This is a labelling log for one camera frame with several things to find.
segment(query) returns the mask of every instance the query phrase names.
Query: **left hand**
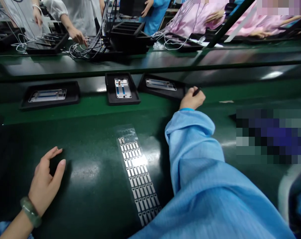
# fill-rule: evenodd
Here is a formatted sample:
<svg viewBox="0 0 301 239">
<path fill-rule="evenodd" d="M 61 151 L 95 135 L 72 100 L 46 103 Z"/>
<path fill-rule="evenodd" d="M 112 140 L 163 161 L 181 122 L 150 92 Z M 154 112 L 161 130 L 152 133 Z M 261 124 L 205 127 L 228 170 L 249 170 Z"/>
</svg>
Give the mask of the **left hand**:
<svg viewBox="0 0 301 239">
<path fill-rule="evenodd" d="M 220 19 L 220 18 L 223 17 L 224 14 L 225 14 L 224 10 L 214 12 L 206 18 L 205 23 L 212 22 L 214 20 Z"/>
<path fill-rule="evenodd" d="M 145 7 L 144 11 L 142 11 L 141 17 L 143 17 L 143 18 L 146 17 L 148 11 L 150 10 L 150 8 L 152 7 L 153 4 L 154 4 L 154 0 L 147 0 L 145 2 L 146 7 Z"/>
<path fill-rule="evenodd" d="M 101 9 L 102 17 L 103 17 L 104 8 L 105 8 L 105 2 L 104 0 L 100 0 L 100 9 Z"/>
<path fill-rule="evenodd" d="M 34 177 L 29 191 L 29 199 L 40 217 L 43 216 L 57 194 L 65 170 L 65 159 L 56 168 L 54 177 L 50 174 L 50 159 L 60 154 L 62 149 L 52 148 L 35 168 Z"/>
</svg>

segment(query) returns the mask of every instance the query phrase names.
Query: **stylus pen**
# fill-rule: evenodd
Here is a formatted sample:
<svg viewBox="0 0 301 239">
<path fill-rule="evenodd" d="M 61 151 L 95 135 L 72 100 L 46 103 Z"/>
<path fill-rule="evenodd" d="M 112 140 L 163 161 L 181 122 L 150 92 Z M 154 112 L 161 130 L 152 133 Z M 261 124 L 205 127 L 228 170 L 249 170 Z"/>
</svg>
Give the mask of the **stylus pen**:
<svg viewBox="0 0 301 239">
<path fill-rule="evenodd" d="M 195 90 L 195 92 L 193 93 L 193 96 L 197 95 L 200 90 L 201 90 L 200 87 L 197 90 Z"/>
</svg>

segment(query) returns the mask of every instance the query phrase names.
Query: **right hand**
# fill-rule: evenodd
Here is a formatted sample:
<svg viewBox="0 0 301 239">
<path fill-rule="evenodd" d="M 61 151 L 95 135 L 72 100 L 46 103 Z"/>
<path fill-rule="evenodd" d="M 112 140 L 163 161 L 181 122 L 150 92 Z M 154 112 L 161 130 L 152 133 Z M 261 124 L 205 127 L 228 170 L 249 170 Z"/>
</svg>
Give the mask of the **right hand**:
<svg viewBox="0 0 301 239">
<path fill-rule="evenodd" d="M 263 30 L 255 30 L 252 33 L 250 33 L 249 36 L 251 37 L 259 37 L 259 38 L 265 38 L 268 36 L 271 36 L 272 34 L 270 32 L 265 32 Z"/>
<path fill-rule="evenodd" d="M 73 41 L 75 41 L 76 43 L 78 43 L 80 45 L 84 44 L 87 47 L 86 39 L 84 38 L 84 36 L 83 36 L 83 34 L 82 34 L 81 31 L 79 31 L 75 27 L 71 27 L 68 30 L 68 34 L 73 39 Z"/>
<path fill-rule="evenodd" d="M 38 8 L 36 7 L 33 7 L 33 17 L 34 17 L 34 20 L 36 22 L 36 24 L 39 26 L 39 28 L 42 27 L 42 15 L 41 15 L 41 12 Z"/>
<path fill-rule="evenodd" d="M 62 149 L 52 148 L 35 168 L 34 177 L 29 191 L 29 199 L 40 217 L 43 216 L 57 194 L 65 170 L 65 159 L 56 168 L 54 177 L 50 174 L 50 159 L 60 154 Z"/>
<path fill-rule="evenodd" d="M 179 109 L 182 108 L 191 108 L 191 109 L 197 109 L 199 106 L 201 106 L 206 99 L 206 96 L 202 91 L 199 91 L 197 95 L 193 96 L 194 92 L 198 89 L 198 87 L 194 86 L 192 88 L 189 88 L 188 92 L 184 96 L 184 98 L 181 100 Z"/>
</svg>

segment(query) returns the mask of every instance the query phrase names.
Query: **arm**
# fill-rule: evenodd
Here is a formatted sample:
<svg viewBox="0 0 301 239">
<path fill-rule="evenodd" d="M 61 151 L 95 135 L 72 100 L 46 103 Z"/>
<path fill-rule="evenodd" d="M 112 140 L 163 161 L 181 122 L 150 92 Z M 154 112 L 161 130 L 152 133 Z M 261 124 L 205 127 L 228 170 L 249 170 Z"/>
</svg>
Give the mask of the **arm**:
<svg viewBox="0 0 301 239">
<path fill-rule="evenodd" d="M 51 149 L 41 158 L 34 172 L 29 199 L 40 217 L 43 216 L 53 201 L 61 185 L 65 170 L 65 159 L 61 160 L 58 164 L 54 177 L 50 175 L 49 169 L 50 159 L 61 152 L 62 149 L 58 149 L 57 147 Z M 3 232 L 0 239 L 27 239 L 32 230 L 33 225 L 22 210 Z"/>
<path fill-rule="evenodd" d="M 195 111 L 205 96 L 194 90 L 165 129 L 174 197 L 132 238 L 294 238 L 267 197 L 225 163 L 214 123 Z"/>
<path fill-rule="evenodd" d="M 49 13 L 56 21 L 61 21 L 65 26 L 68 34 L 73 41 L 84 44 L 87 47 L 86 39 L 81 31 L 76 29 L 68 17 L 68 11 L 62 0 L 44 0 L 44 5 L 47 7 Z"/>
</svg>

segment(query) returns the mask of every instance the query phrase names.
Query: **white smock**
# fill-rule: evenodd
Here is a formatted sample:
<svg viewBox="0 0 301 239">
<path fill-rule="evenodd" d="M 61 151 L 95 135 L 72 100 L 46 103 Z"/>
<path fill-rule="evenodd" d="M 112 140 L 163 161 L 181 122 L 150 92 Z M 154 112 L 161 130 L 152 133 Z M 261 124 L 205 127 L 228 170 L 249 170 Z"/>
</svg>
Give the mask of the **white smock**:
<svg viewBox="0 0 301 239">
<path fill-rule="evenodd" d="M 60 21 L 63 14 L 68 15 L 84 36 L 96 36 L 95 18 L 102 27 L 99 0 L 44 0 L 43 3 L 56 21 Z"/>
</svg>

